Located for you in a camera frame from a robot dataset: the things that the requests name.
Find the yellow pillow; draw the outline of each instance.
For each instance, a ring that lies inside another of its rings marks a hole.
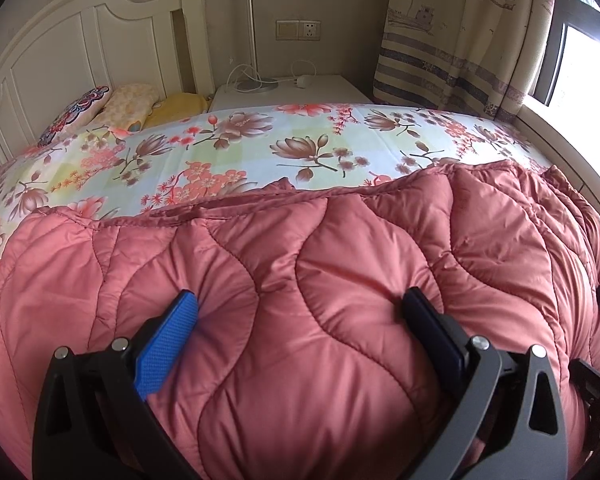
[[[202,95],[174,94],[154,105],[154,111],[147,117],[142,129],[146,130],[161,124],[173,123],[173,121],[200,115],[208,109],[209,103]]]
[[[151,85],[133,83],[114,90],[111,99],[96,117],[87,124],[88,130],[102,126],[120,128],[128,132],[139,132],[151,107],[160,98]]]

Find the black clamp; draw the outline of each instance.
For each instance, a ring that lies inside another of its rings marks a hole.
[[[405,295],[402,314],[458,406],[398,480],[565,480],[564,417],[545,348],[515,354],[495,349],[484,336],[469,338],[416,287]],[[480,460],[459,470],[478,431],[486,443]]]
[[[165,323],[175,320],[181,332],[190,333],[197,320],[197,303],[196,319],[185,312],[192,296],[183,290],[132,339],[116,338],[101,352],[75,355],[66,346],[56,349],[36,414],[34,480],[200,480],[134,384],[143,353],[160,350],[155,336]],[[173,344],[177,330],[166,332]],[[120,442],[128,447],[120,449]]]
[[[600,306],[600,286],[596,296]],[[574,359],[569,363],[569,374],[571,383],[575,384],[580,397],[589,406],[584,450],[593,451],[600,443],[600,372],[582,359]]]

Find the blue clamp pad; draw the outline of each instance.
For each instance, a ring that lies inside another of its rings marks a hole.
[[[198,322],[198,300],[183,290],[136,359],[134,386],[142,400],[159,391]]]

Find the cable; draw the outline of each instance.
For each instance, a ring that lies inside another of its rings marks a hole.
[[[313,61],[310,61],[308,59],[296,59],[291,64],[291,73],[292,73],[293,77],[286,78],[286,79],[276,79],[276,81],[279,82],[279,83],[283,83],[283,82],[286,82],[286,81],[296,81],[298,79],[298,76],[296,75],[296,72],[294,71],[294,66],[296,65],[296,63],[302,63],[302,62],[309,63],[311,66],[313,66],[314,67],[314,76],[317,75],[318,69],[317,69],[317,67],[316,67],[316,65],[315,65],[315,63]],[[231,83],[232,76],[234,75],[234,73],[237,70],[240,70],[240,69],[242,69],[242,73],[240,75],[238,75],[238,77],[235,79],[235,81],[233,83]],[[249,74],[246,69],[251,69],[251,72],[254,74],[254,76],[251,75],[251,74]],[[256,88],[251,89],[251,90],[238,90],[237,86],[238,86],[238,79],[240,79],[240,76],[245,76],[245,77],[251,79],[252,81],[256,81],[260,85],[257,86]],[[226,79],[225,89],[228,92],[231,88],[233,88],[233,90],[236,91],[236,92],[240,92],[241,94],[248,94],[250,92],[255,92],[257,90],[260,90],[262,88],[262,86],[264,84],[266,84],[266,83],[267,83],[267,81],[265,81],[262,78],[262,76],[253,69],[253,67],[251,65],[246,64],[246,63],[242,63],[240,65],[235,66],[234,69],[231,70],[231,72],[229,72],[229,77],[227,77],[227,79]]]
[[[296,75],[296,72],[294,72],[294,66],[296,65],[296,63],[309,63],[312,67],[314,67],[314,75],[313,75],[313,77],[316,77],[318,75],[318,67],[315,65],[315,63],[313,61],[309,61],[308,59],[296,59],[291,64],[291,75],[295,79],[298,79],[298,77],[299,77],[299,76]]]

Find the wall outlet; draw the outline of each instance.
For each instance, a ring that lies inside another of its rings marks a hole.
[[[300,20],[299,40],[320,40],[320,22]]]

